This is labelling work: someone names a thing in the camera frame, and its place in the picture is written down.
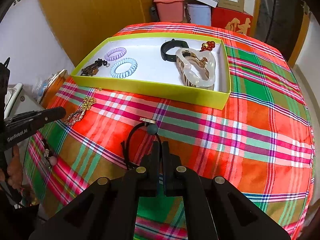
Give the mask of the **person's left hand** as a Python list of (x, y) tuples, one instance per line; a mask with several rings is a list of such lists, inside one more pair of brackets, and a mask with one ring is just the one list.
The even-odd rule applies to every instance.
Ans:
[(9, 175), (8, 184), (12, 186), (13, 189), (19, 190), (23, 181), (23, 168), (20, 162), (18, 145), (12, 147), (12, 160), (8, 165), (7, 173)]

